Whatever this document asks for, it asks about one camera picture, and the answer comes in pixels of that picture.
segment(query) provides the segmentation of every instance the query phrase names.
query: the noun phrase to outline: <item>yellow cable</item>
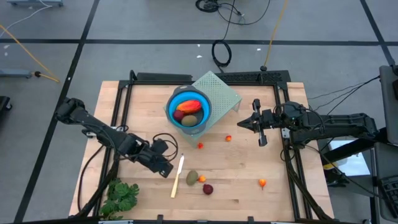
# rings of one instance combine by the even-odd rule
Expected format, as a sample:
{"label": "yellow cable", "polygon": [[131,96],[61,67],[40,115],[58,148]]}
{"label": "yellow cable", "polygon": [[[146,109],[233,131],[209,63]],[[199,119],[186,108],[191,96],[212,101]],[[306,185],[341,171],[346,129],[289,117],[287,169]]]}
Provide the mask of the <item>yellow cable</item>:
{"label": "yellow cable", "polygon": [[17,42],[17,44],[20,45],[20,47],[22,47],[22,49],[24,49],[26,51],[27,54],[29,54],[29,56],[35,60],[35,62],[37,62],[42,68],[44,68],[44,70],[46,70],[51,76],[53,76],[54,78],[50,78],[51,80],[59,83],[60,80],[58,79],[58,77],[56,75],[54,75],[46,66],[44,66],[39,60],[37,60],[6,28],[4,28],[4,26],[2,26],[0,24],[0,28],[2,28],[5,33],[7,33],[11,38],[13,38],[15,40],[15,42]]}
{"label": "yellow cable", "polygon": [[58,80],[54,79],[53,77],[50,77],[50,76],[48,76],[48,75],[44,75],[43,73],[40,73],[39,75],[40,75],[40,76],[43,76],[44,78],[48,78],[48,79],[50,79],[50,80],[53,80],[53,81],[55,81],[55,82],[59,82]]}
{"label": "yellow cable", "polygon": [[269,46],[268,46],[268,51],[267,51],[267,58],[266,58],[266,61],[264,62],[264,66],[267,65],[268,58],[269,58],[269,54],[270,54],[270,52],[271,52],[272,41],[274,40],[275,33],[276,33],[276,30],[278,29],[278,26],[279,26],[280,21],[282,20],[282,16],[284,16],[284,12],[285,12],[286,6],[287,6],[287,0],[285,0],[285,2],[284,2],[284,6],[283,6],[283,8],[282,8],[282,11],[281,11],[280,14],[279,14],[278,21],[276,22],[274,31],[272,32],[271,40],[269,41]]}

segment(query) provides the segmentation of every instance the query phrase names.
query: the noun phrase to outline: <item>gray floor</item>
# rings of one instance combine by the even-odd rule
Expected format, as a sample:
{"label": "gray floor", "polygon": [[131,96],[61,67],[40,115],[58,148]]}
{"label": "gray floor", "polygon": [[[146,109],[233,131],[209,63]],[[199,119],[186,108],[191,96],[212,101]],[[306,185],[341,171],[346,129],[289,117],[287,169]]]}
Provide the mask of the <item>gray floor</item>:
{"label": "gray floor", "polygon": [[[65,7],[39,12],[10,31],[22,39],[79,39],[93,0],[64,1]],[[200,40],[222,37],[226,22],[217,13],[198,11],[194,2],[101,0],[88,38]],[[366,2],[384,39],[398,41],[398,2]],[[236,7],[250,22],[262,14],[266,3],[237,0]],[[227,39],[269,40],[282,5],[282,0],[271,0],[261,22],[243,27],[231,25]],[[0,21],[7,26],[39,7],[12,7],[1,1]],[[229,16],[226,9],[222,12]],[[377,41],[359,0],[289,1],[276,39]],[[62,83],[44,78],[0,79],[0,95],[10,96],[14,105],[0,129],[0,223],[14,220],[77,44],[26,44],[26,47],[58,75]],[[231,49],[233,59],[226,72],[256,71],[264,63],[267,52],[266,45],[231,45]],[[389,50],[398,60],[398,47],[389,47]],[[103,80],[126,79],[130,69],[186,73],[196,79],[209,70],[218,72],[210,52],[211,45],[206,44],[86,44],[68,96],[82,99],[93,112]],[[217,47],[217,52],[220,60],[226,59],[225,49]],[[369,80],[378,75],[379,66],[386,64],[380,46],[275,45],[268,66],[269,70],[288,69],[294,82],[304,82],[310,97]],[[42,70],[17,44],[0,44],[0,67]],[[310,103],[316,107],[335,96]],[[326,106],[319,112],[327,113],[332,107]],[[366,85],[334,112],[364,112],[376,119],[378,127],[383,127],[380,83]],[[85,143],[80,128],[57,125],[25,221],[68,215]],[[330,189],[330,195],[336,218],[347,222],[369,218],[368,198],[340,189]]]}

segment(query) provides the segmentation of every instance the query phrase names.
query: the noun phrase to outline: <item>knife blade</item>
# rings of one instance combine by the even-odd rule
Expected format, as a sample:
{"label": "knife blade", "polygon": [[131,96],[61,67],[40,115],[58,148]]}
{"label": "knife blade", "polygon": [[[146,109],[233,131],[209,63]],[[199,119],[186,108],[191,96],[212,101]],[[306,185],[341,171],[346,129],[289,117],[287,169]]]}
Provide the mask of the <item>knife blade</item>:
{"label": "knife blade", "polygon": [[184,154],[181,154],[180,163],[178,164],[177,174],[181,174],[183,164],[184,164]]}

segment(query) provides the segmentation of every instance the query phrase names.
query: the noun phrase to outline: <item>black cable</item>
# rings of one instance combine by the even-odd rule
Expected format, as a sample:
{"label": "black cable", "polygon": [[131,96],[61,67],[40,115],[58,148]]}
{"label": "black cable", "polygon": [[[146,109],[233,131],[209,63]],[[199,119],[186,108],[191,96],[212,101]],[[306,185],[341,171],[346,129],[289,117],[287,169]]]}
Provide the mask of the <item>black cable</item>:
{"label": "black cable", "polygon": [[116,130],[118,131],[118,129],[119,128],[123,128],[123,132],[126,132],[126,131],[128,131],[129,129],[130,129],[130,127],[129,126],[127,126],[127,125],[119,125],[117,128],[116,128]]}
{"label": "black cable", "polygon": [[[230,3],[221,3],[220,6],[219,6],[219,8],[218,8],[218,10],[220,10],[220,9],[231,10],[231,9],[228,8],[228,7],[222,6],[222,5],[224,5],[224,4],[227,4],[227,5],[232,6],[232,4],[230,4]],[[239,12],[239,11],[236,9],[236,7],[234,7],[234,9],[235,9],[236,12],[233,11],[233,13],[234,13],[235,15],[239,16],[238,24],[239,24],[239,25],[245,25],[245,24],[246,24],[246,19],[244,18],[243,14],[242,14],[241,12]]]}
{"label": "black cable", "polygon": [[113,162],[108,174],[106,174],[106,177],[104,178],[104,181],[99,184],[98,188],[95,190],[93,196],[89,199],[89,201],[86,203],[86,205],[81,209],[80,212],[78,212],[74,217],[87,217],[88,214],[90,213],[91,209],[94,207],[95,203],[98,201],[98,199],[101,197],[103,194],[104,190],[108,186],[108,184],[116,178],[118,174],[118,163]]}
{"label": "black cable", "polygon": [[281,103],[281,104],[279,104],[279,105],[275,105],[274,106],[274,109],[272,109],[272,112],[273,113],[276,113],[276,108],[280,108],[280,113],[279,114],[277,114],[277,116],[280,116],[281,114],[282,114],[282,107],[283,106],[291,106],[291,107],[293,107],[294,109],[296,109],[296,110],[299,110],[300,108],[298,108],[298,107],[296,107],[295,105],[291,105],[291,104],[286,104],[286,103]]}
{"label": "black cable", "polygon": [[242,13],[241,13],[241,12],[239,12],[239,11],[238,11],[238,9],[237,9],[235,6],[233,6],[232,4],[230,4],[230,3],[227,3],[227,2],[220,3],[220,4],[219,4],[219,7],[218,7],[218,9],[220,9],[220,8],[221,8],[221,6],[222,6],[222,5],[224,5],[224,4],[225,4],[225,5],[232,6],[232,8],[233,8],[233,9],[235,9],[235,11],[236,11],[236,13],[235,13],[235,14],[236,14],[236,15],[238,15],[238,16],[242,16]]}
{"label": "black cable", "polygon": [[[282,150],[281,150],[279,157],[280,157],[280,159],[282,159],[282,161],[286,162],[286,160],[285,160],[284,158],[282,158],[282,153],[283,153],[284,150],[285,150],[285,149],[282,149]],[[293,156],[289,158],[289,161],[288,161],[288,162],[292,161],[292,159],[294,159],[295,156],[296,156],[296,152],[293,151]]]}
{"label": "black cable", "polygon": [[315,111],[319,110],[319,108],[321,108],[321,107],[324,107],[324,106],[329,105],[329,104],[332,103],[333,101],[337,100],[338,98],[340,98],[340,97],[342,97],[342,96],[347,95],[348,93],[351,93],[351,92],[354,91],[354,90],[355,90],[355,88],[353,88],[353,89],[350,90],[350,91],[347,91],[346,93],[343,93],[343,94],[337,96],[336,98],[332,99],[331,101],[329,101],[329,102],[327,102],[327,103],[325,103],[325,104],[322,104],[322,105],[318,106],[318,107],[315,109]]}
{"label": "black cable", "polygon": [[366,84],[370,83],[371,81],[378,79],[379,77],[380,77],[380,76],[374,77],[374,78],[372,78],[371,80],[369,80],[369,81],[363,83],[362,85],[356,87],[354,91],[352,91],[349,95],[347,95],[346,97],[344,97],[343,100],[341,100],[335,107],[333,107],[333,108],[329,111],[329,113],[327,113],[327,115],[329,115],[338,105],[340,105],[342,102],[344,102],[345,99],[347,99],[349,96],[351,96],[353,93],[355,93],[355,91],[357,91],[358,89],[360,89],[362,86],[365,86]]}
{"label": "black cable", "polygon": [[326,147],[328,147],[328,145],[332,142],[334,140],[334,138],[331,138],[329,141],[328,141],[328,143],[326,143],[325,144],[325,146],[323,147],[323,148],[321,148],[321,152],[324,150],[324,149],[326,149]]}
{"label": "black cable", "polygon": [[155,141],[155,138],[158,137],[158,136],[161,136],[161,135],[170,136],[170,137],[173,139],[174,143],[175,143],[175,144],[174,144],[174,143],[172,143],[172,142],[169,141],[169,140],[163,140],[163,141],[170,142],[170,143],[173,144],[174,147],[175,147],[175,151],[174,151],[172,154],[170,154],[170,155],[168,155],[168,156],[165,156],[165,157],[173,156],[173,158],[171,158],[171,159],[168,160],[168,162],[171,162],[171,161],[173,161],[173,160],[176,158],[176,156],[177,156],[177,154],[178,154],[178,142],[177,142],[177,140],[174,138],[174,136],[172,136],[172,135],[169,134],[169,133],[159,133],[159,134],[156,134],[156,135],[152,138],[152,140]]}
{"label": "black cable", "polygon": [[314,111],[314,110],[312,110],[312,109],[308,109],[308,108],[305,108],[305,110],[306,111],[310,111],[310,112],[312,112],[312,113],[315,113],[316,114],[316,116],[318,116],[318,118],[319,118],[319,120],[321,121],[321,126],[322,126],[322,128],[323,128],[323,132],[321,132],[321,128],[319,129],[319,132],[320,133],[325,133],[325,130],[326,130],[326,127],[325,127],[325,122],[322,120],[322,117],[319,115],[319,113],[318,112],[316,112],[316,111]]}
{"label": "black cable", "polygon": [[[205,2],[204,7],[200,7],[200,3],[202,1]],[[202,12],[216,12],[219,7],[217,0],[197,0],[195,5],[197,9],[201,10]]]}
{"label": "black cable", "polygon": [[116,147],[114,141],[112,140],[111,136],[109,136],[109,134],[99,125],[96,124],[90,124],[90,123],[83,123],[83,122],[76,122],[76,123],[70,123],[73,125],[79,124],[79,125],[87,125],[87,126],[92,126],[92,127],[96,127],[98,128],[102,133],[104,133],[106,135],[106,138],[108,139],[108,141],[111,143],[112,147],[114,148],[115,152],[119,154],[118,148]]}
{"label": "black cable", "polygon": [[333,93],[338,93],[338,92],[340,92],[340,91],[344,91],[344,90],[349,89],[349,88],[354,88],[354,87],[359,86],[360,84],[363,84],[363,83],[365,83],[365,82],[357,83],[357,84],[355,84],[355,85],[348,86],[348,87],[346,87],[346,88],[344,88],[344,89],[341,89],[341,90],[336,90],[336,91],[333,91],[333,92],[330,92],[330,93],[322,94],[322,95],[319,95],[319,96],[316,96],[316,97],[312,97],[312,98],[307,98],[307,99],[308,99],[308,100],[314,100],[314,99],[317,99],[317,98],[319,98],[319,97],[327,96],[327,95],[330,95],[330,94],[333,94]]}
{"label": "black cable", "polygon": [[[224,73],[224,71],[221,69],[221,67],[227,67],[227,66],[229,65],[229,63],[231,63],[231,59],[232,59],[232,51],[231,51],[231,48],[230,48],[229,45],[224,41],[224,40],[225,40],[225,37],[226,37],[226,35],[227,35],[227,33],[228,33],[228,30],[229,30],[229,25],[230,25],[230,23],[231,23],[232,13],[233,13],[233,10],[231,10],[231,13],[229,14],[229,21],[228,21],[228,25],[227,25],[227,27],[226,27],[226,31],[225,31],[224,37],[223,37],[221,40],[215,40],[215,41],[213,42],[213,44],[211,45],[211,56],[213,57],[213,61],[214,61],[214,63],[217,65],[217,67],[218,67],[218,69],[220,70],[221,73]],[[228,51],[228,60],[227,60],[225,63],[220,62],[219,60],[217,60],[216,55],[215,55],[215,53],[214,53],[214,48],[216,47],[216,44],[218,44],[218,43],[223,44],[223,45],[225,46],[225,48],[227,49],[227,51]]]}
{"label": "black cable", "polygon": [[83,170],[81,170],[80,180],[79,180],[79,188],[77,191],[77,209],[79,210],[79,212],[81,212],[80,195],[81,195],[81,186],[83,185],[83,176],[88,167],[88,164],[94,159],[94,157],[96,157],[98,155],[98,153],[100,153],[102,148],[104,148],[103,145],[101,147],[99,147],[99,149],[96,152],[94,152],[94,154],[87,160],[85,166],[83,167]]}
{"label": "black cable", "polygon": [[318,149],[315,149],[314,147],[309,146],[309,145],[306,145],[306,147],[307,146],[312,148],[312,149],[314,149],[315,151],[317,151],[319,153],[319,155],[321,155],[324,160],[326,160],[329,164],[331,164],[341,175],[343,175],[345,178],[347,178],[353,184],[357,185],[359,188],[363,189],[364,191],[366,191],[367,193],[373,195],[374,197],[377,197],[377,198],[379,198],[381,200],[384,200],[384,201],[387,201],[387,202],[394,203],[394,204],[398,205],[398,203],[396,203],[396,202],[394,202],[392,200],[386,199],[383,196],[380,196],[378,194],[375,194],[374,192],[371,192],[370,190],[368,190],[365,187],[363,187],[361,184],[359,184],[356,181],[354,181],[353,179],[349,178],[344,172],[342,172],[339,168],[337,168],[337,166],[335,166],[332,162],[330,162],[329,159],[326,158],[326,156],[324,156]]}
{"label": "black cable", "polygon": [[221,18],[223,18],[226,22],[230,22],[230,23],[232,23],[232,24],[235,24],[235,25],[242,25],[242,26],[251,25],[251,24],[255,24],[255,23],[259,22],[259,21],[266,15],[266,12],[268,11],[270,2],[271,2],[271,0],[268,0],[266,10],[264,11],[264,13],[261,15],[261,17],[260,17],[258,20],[254,21],[254,22],[244,23],[244,24],[241,24],[241,23],[238,23],[238,22],[230,22],[231,18],[229,18],[229,21],[226,20],[225,17],[220,13],[220,9],[218,9],[217,12],[218,12],[218,14],[221,16]]}
{"label": "black cable", "polygon": [[370,80],[368,80],[368,81],[366,81],[366,82],[357,84],[357,85],[360,85],[360,86],[354,87],[354,88],[352,88],[351,90],[347,91],[346,93],[343,93],[343,94],[337,96],[336,98],[330,100],[329,102],[327,102],[327,103],[325,103],[325,104],[323,104],[323,105],[318,106],[314,111],[317,111],[317,110],[319,110],[319,108],[329,105],[330,103],[332,103],[333,101],[337,100],[338,98],[340,98],[340,97],[342,97],[342,96],[345,96],[345,95],[347,95],[347,94],[351,95],[354,91],[358,90],[358,89],[361,88],[362,86],[368,84],[369,82],[371,82],[371,81],[373,81],[373,80],[375,80],[375,79],[377,79],[377,78],[378,78],[378,77],[372,78],[372,79],[370,79]]}

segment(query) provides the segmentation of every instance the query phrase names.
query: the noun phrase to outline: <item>kiwi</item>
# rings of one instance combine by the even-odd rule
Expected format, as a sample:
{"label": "kiwi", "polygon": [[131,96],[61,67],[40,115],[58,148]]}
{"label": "kiwi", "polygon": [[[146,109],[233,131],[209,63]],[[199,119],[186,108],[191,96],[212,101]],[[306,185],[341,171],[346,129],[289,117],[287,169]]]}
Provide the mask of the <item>kiwi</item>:
{"label": "kiwi", "polygon": [[189,186],[192,186],[193,184],[196,183],[196,181],[198,180],[198,172],[191,170],[188,175],[187,175],[187,184]]}
{"label": "kiwi", "polygon": [[194,115],[184,116],[181,120],[181,124],[186,127],[192,127],[197,125],[198,119]]}

